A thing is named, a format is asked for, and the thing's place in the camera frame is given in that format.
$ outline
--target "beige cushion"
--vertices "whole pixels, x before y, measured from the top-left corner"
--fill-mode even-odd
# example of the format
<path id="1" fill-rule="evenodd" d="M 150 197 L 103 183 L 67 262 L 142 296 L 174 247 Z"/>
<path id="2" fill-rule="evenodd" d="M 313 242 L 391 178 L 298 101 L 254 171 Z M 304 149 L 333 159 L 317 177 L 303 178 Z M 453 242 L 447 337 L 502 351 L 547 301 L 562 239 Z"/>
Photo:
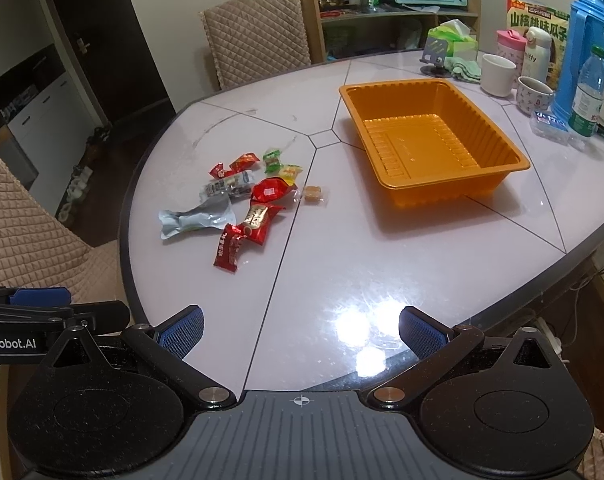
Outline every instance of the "beige cushion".
<path id="1" fill-rule="evenodd" d="M 223 89 L 311 64 L 300 0 L 230 0 L 200 16 Z"/>
<path id="2" fill-rule="evenodd" d="M 66 229 L 0 160 L 0 285 L 66 286 L 74 303 L 123 299 L 117 252 Z"/>
<path id="3" fill-rule="evenodd" d="M 578 471 L 587 480 L 604 480 L 604 433 L 595 430 Z"/>

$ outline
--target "white ceramic mug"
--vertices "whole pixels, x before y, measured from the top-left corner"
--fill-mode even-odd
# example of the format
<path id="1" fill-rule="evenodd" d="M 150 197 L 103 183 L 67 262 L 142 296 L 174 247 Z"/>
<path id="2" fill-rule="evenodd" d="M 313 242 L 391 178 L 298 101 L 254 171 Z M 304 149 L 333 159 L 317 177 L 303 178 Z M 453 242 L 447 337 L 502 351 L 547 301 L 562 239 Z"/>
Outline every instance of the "white ceramic mug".
<path id="1" fill-rule="evenodd" d="M 515 77 L 517 66 L 511 60 L 495 54 L 484 54 L 480 80 L 483 91 L 495 97 L 507 97 L 513 88 Z"/>
<path id="2" fill-rule="evenodd" d="M 552 88 L 541 81 L 526 76 L 517 79 L 517 108 L 525 114 L 547 110 L 554 98 Z"/>

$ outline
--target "green candy wrapper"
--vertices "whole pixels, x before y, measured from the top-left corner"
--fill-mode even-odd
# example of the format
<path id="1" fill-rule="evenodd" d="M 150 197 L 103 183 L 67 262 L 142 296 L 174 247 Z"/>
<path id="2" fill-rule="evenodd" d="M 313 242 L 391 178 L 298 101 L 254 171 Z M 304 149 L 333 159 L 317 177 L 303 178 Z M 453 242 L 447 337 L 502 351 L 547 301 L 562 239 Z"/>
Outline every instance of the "green candy wrapper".
<path id="1" fill-rule="evenodd" d="M 264 153 L 262 160 L 266 166 L 266 173 L 277 173 L 279 171 L 279 168 L 282 167 L 282 163 L 279 161 L 279 156 L 281 154 L 281 150 L 268 150 Z"/>

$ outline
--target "orange plastic tray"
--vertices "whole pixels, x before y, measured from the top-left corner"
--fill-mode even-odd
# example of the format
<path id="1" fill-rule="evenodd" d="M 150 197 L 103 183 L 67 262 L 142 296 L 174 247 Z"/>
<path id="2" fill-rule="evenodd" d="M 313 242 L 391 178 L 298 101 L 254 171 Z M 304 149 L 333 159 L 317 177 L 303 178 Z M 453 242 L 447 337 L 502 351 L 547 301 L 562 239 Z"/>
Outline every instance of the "orange plastic tray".
<path id="1" fill-rule="evenodd" d="M 438 79 L 339 89 L 377 179 L 399 206 L 493 192 L 531 164 L 454 85 Z"/>

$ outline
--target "candy wrapper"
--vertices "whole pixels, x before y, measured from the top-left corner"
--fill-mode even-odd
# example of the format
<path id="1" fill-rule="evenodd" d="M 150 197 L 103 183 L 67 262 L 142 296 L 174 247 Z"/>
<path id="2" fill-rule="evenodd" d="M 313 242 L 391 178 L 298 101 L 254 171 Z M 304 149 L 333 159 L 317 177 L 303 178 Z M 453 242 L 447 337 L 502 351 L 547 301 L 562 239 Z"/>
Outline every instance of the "candy wrapper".
<path id="1" fill-rule="evenodd" d="M 231 272 L 236 272 L 237 253 L 245 238 L 246 236 L 242 233 L 241 227 L 227 224 L 220 237 L 220 242 L 217 246 L 217 255 L 215 256 L 213 265 L 230 270 Z"/>
<path id="2" fill-rule="evenodd" d="M 300 173 L 302 173 L 301 166 L 295 166 L 294 164 L 284 164 L 279 168 L 277 176 L 280 177 L 289 186 L 294 186 L 295 180 Z"/>
<path id="3" fill-rule="evenodd" d="M 242 171 L 248 170 L 253 164 L 259 162 L 259 158 L 255 153 L 244 153 L 230 165 L 230 170 L 224 169 L 224 164 L 218 162 L 211 171 L 208 172 L 213 178 L 225 178 Z"/>
<path id="4" fill-rule="evenodd" d="M 282 163 L 279 161 L 281 154 L 281 150 L 268 150 L 264 153 L 262 160 L 264 161 L 264 171 L 266 173 L 277 173 L 279 171 L 279 168 L 282 167 Z"/>
<path id="5" fill-rule="evenodd" d="M 307 204 L 326 205 L 329 201 L 329 189 L 326 186 L 304 186 L 301 197 Z"/>
<path id="6" fill-rule="evenodd" d="M 197 231 L 207 227 L 224 229 L 226 224 L 235 224 L 235 214 L 227 194 L 209 198 L 197 207 L 184 213 L 163 210 L 158 214 L 162 222 L 160 238 L 167 240 L 179 233 Z"/>
<path id="7" fill-rule="evenodd" d="M 289 186 L 283 179 L 278 176 L 272 176 L 265 178 L 259 184 L 253 187 L 253 193 L 251 194 L 251 200 L 255 202 L 273 202 L 279 200 L 294 187 Z"/>
<path id="8" fill-rule="evenodd" d="M 246 170 L 207 184 L 199 195 L 202 200 L 220 194 L 227 194 L 231 198 L 243 198 L 251 194 L 254 184 L 253 171 Z"/>
<path id="9" fill-rule="evenodd" d="M 250 241 L 258 245 L 264 245 L 271 220 L 282 209 L 285 208 L 279 205 L 251 202 L 251 208 L 246 213 L 246 219 L 238 227 L 242 228 L 242 233 Z"/>

